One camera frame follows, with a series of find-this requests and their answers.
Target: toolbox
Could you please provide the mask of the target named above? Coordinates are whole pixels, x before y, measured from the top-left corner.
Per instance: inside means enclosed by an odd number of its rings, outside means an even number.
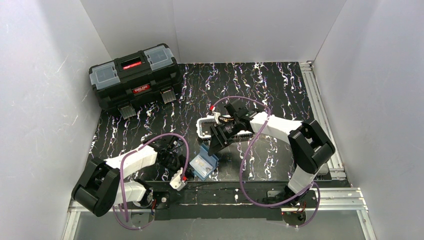
[[[100,107],[124,119],[136,115],[145,104],[176,100],[183,79],[164,43],[92,66],[89,77]]]

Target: logo text on toolbox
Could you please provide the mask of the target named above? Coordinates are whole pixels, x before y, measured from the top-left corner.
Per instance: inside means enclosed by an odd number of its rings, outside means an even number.
[[[143,92],[143,91],[146,91],[146,90],[147,90],[147,89],[149,89],[149,88],[150,88],[150,84],[146,84],[146,85],[139,86],[139,87],[137,87],[137,88],[133,89],[133,90],[132,90],[132,92],[133,92],[134,94],[138,94],[138,93],[141,93],[141,92]]]

